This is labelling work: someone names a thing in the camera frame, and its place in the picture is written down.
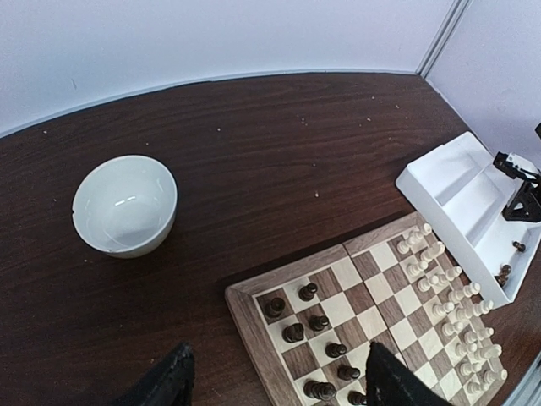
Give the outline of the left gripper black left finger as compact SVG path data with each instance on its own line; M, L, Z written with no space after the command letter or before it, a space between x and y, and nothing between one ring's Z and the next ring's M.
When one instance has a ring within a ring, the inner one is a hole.
M195 377L194 353L180 343L111 405L191 405Z

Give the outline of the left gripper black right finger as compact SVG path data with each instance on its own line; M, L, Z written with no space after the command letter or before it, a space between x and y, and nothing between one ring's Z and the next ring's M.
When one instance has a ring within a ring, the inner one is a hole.
M382 343L370 343L366 364L367 405L447 406Z

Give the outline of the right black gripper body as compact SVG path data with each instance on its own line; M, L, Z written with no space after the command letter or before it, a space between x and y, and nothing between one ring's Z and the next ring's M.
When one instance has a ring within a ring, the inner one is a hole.
M509 222L540 222L540 186L524 181L502 216Z

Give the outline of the eleventh dark brown chess piece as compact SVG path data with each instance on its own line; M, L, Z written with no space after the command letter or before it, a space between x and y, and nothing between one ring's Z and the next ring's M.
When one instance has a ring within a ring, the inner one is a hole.
M347 395L347 401L351 405L361 405L361 406L368 405L367 396L358 391L350 391L350 393L348 393Z

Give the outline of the white plastic compartment tray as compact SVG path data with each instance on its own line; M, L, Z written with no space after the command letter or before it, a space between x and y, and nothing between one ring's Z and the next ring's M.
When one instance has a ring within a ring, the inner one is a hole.
M502 307L515 301L540 244L540 222L509 222L502 212L524 180L493 165L491 155L467 131L407 164L396 187L432 226L485 299ZM526 245L516 254L512 241ZM495 276L511 261L502 288Z

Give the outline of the wooden chess board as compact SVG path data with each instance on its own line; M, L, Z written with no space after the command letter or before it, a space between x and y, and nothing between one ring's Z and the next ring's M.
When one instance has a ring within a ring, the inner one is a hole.
M384 344L407 366L387 324L390 317L385 302L393 293L383 272L394 264L388 241L423 223L426 221L415 212L227 288L232 318L273 404L349 404L350 391L364 393L367 389L366 362L373 341ZM298 291L308 283L316 283L318 292L304 302ZM280 317L271 319L265 316L264 308L275 297L283 298L286 307ZM312 315L326 315L330 325L324 331L313 332L309 328ZM297 322L303 324L304 340L286 343L283 329ZM345 344L347 353L336 359L328 357L328 343ZM360 377L351 381L339 379L340 365L359 368ZM307 397L303 392L307 381L332 383L336 396L329 401Z

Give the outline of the pile of brown chess pieces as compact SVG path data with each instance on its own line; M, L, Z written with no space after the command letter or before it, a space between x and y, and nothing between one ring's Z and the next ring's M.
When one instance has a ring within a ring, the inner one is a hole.
M523 242L513 240L512 246L516 254L523 254L526 251L526 245ZM512 271L511 261L507 261L500 266L499 273L495 276L495 281L503 288L509 281Z

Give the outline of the row of white chess pieces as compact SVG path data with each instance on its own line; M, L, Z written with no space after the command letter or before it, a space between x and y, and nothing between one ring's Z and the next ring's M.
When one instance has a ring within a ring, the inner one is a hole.
M490 300L472 301L478 283L464 283L428 223L407 228L388 243L393 266L383 274L392 296L387 324L407 367L432 391L455 405L482 405L500 389L507 371L493 329L481 318Z

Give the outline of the white ceramic bowl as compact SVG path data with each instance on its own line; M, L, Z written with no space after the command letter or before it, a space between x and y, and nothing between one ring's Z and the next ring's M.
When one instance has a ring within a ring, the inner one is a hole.
M92 249L119 259L147 255L172 230L178 187L172 172L149 156L118 156L82 180L72 222Z

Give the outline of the right aluminium frame post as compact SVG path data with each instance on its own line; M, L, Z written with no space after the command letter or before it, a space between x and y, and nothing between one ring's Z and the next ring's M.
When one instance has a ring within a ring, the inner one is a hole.
M471 4L471 0L454 0L449 11L446 13L440 28L436 31L434 39L430 42L429 48L424 54L416 74L426 79L432 68L435 66L440 54L443 52L447 42L451 39L463 15Z

